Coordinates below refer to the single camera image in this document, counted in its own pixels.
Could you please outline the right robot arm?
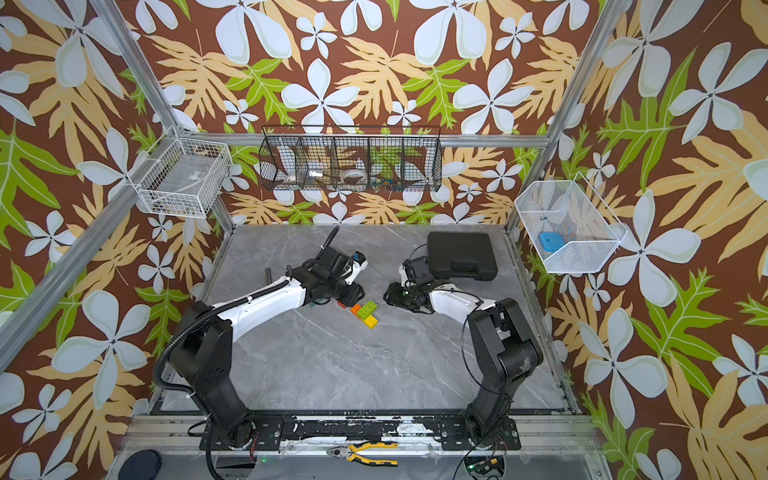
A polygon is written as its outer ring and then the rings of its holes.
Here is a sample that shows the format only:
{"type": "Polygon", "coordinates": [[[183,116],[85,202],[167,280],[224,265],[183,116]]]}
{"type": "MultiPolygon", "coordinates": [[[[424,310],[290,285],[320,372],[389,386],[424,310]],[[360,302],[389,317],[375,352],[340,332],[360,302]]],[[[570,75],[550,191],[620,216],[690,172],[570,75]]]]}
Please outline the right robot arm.
{"type": "Polygon", "coordinates": [[[511,428],[508,412],[520,385],[543,362],[544,355],[519,304],[511,298],[484,299],[450,283],[413,286],[391,283],[384,301],[413,313],[441,314],[469,333],[479,391],[465,413],[472,443],[486,446],[511,428]]]}

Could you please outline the yellow lego brick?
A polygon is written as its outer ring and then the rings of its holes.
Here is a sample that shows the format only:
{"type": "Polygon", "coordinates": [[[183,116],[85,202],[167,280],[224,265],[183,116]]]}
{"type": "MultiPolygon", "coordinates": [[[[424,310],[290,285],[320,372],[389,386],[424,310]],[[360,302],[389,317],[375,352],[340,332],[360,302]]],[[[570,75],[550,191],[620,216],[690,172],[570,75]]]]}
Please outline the yellow lego brick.
{"type": "Polygon", "coordinates": [[[373,315],[365,317],[362,322],[370,329],[374,329],[378,324],[378,320],[373,315]]]}

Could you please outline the lime green lego brick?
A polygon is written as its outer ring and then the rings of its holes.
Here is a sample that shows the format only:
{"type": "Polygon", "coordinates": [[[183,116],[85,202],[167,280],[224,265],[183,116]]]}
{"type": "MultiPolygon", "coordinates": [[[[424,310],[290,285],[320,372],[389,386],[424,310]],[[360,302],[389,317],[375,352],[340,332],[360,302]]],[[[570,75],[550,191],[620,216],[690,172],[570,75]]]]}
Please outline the lime green lego brick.
{"type": "Polygon", "coordinates": [[[378,305],[374,301],[368,301],[358,310],[357,315],[360,319],[365,320],[372,316],[377,308],[378,305]]]}

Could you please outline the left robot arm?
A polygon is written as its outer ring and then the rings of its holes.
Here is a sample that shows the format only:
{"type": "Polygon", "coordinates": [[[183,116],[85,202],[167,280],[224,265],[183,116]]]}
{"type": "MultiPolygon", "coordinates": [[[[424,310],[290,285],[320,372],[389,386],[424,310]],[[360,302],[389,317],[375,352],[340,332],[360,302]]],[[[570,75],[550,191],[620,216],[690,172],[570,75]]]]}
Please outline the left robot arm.
{"type": "Polygon", "coordinates": [[[208,432],[229,447],[251,442],[252,414],[231,381],[232,350],[245,334],[309,304],[336,301],[352,307],[365,296],[357,277],[367,267],[361,252],[346,255],[324,245],[313,258],[244,296],[208,305],[195,302],[153,370],[163,390],[188,395],[206,416],[208,432]]]}

